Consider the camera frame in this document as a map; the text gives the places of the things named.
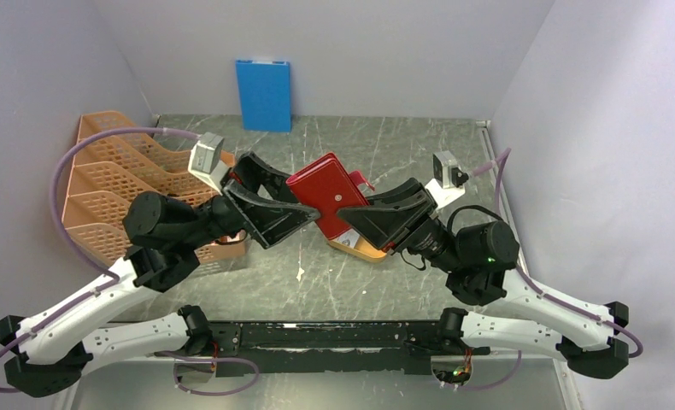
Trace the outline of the yellow oval tray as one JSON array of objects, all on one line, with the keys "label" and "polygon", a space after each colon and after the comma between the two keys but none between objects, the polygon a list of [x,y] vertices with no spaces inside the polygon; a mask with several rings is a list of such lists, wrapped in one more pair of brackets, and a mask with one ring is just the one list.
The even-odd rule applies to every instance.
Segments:
[{"label": "yellow oval tray", "polygon": [[334,249],[343,251],[349,255],[353,255],[363,261],[368,261],[372,263],[380,263],[383,261],[388,254],[380,249],[374,248],[364,237],[361,236],[360,242],[354,249],[343,246],[338,242],[338,238],[329,240],[327,243]]}]

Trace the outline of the red leather card holder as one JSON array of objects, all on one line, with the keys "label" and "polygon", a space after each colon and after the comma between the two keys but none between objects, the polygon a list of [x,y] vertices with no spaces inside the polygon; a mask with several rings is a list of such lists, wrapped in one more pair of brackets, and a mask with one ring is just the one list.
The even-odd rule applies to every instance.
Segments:
[{"label": "red leather card holder", "polygon": [[348,173],[333,152],[292,174],[286,184],[301,204],[319,211],[320,217],[315,223],[328,240],[336,239],[350,229],[347,222],[337,217],[337,211],[366,206],[368,201],[361,191],[363,185],[375,190],[361,171]]}]

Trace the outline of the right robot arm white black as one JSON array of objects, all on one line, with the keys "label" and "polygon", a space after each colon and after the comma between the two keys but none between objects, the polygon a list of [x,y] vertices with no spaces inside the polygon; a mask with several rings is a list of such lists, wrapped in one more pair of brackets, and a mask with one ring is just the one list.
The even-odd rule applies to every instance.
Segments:
[{"label": "right robot arm white black", "polygon": [[436,340],[443,352],[490,347],[543,354],[596,379],[624,370],[631,358],[619,338],[628,323],[626,305],[584,302],[528,278],[514,231],[496,213],[459,229],[441,221],[439,211],[463,194],[436,180],[409,179],[336,215],[373,247],[417,255],[446,274],[459,305],[442,313]]}]

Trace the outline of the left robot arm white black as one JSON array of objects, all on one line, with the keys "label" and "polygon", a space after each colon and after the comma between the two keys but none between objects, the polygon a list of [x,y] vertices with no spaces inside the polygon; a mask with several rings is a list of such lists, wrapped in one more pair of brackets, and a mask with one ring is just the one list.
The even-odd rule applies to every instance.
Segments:
[{"label": "left robot arm white black", "polygon": [[198,206],[154,191],[138,194],[123,220],[130,247],[107,271],[42,313],[0,320],[7,391],[40,398],[132,357],[207,351],[213,333],[197,306],[115,328],[109,321],[184,281],[205,245],[247,233],[270,248],[317,220],[318,210],[296,199],[288,178],[247,153],[217,172],[218,194]]}]

